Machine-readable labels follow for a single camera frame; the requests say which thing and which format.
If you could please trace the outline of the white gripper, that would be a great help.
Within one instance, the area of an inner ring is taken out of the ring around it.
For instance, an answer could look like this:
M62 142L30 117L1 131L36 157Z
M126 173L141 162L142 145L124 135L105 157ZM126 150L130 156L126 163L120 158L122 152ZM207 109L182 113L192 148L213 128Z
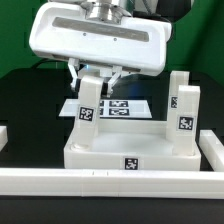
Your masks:
M171 32L168 22L135 18L128 12L116 22L106 22L90 19L85 3L49 1L37 12L29 45L39 57L68 61L74 92L80 88L80 63L112 67L105 83L110 97L122 68L151 76L163 71Z

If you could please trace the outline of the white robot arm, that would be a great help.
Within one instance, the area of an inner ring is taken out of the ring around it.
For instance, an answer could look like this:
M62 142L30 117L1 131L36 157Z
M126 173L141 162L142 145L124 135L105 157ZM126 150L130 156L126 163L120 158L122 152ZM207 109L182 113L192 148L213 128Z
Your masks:
M182 19L194 0L48 0L38 10L29 37L39 57L65 61L72 74L71 88L84 88L78 74L83 65L110 71L101 85L109 95L122 75L159 75L166 63L173 23Z

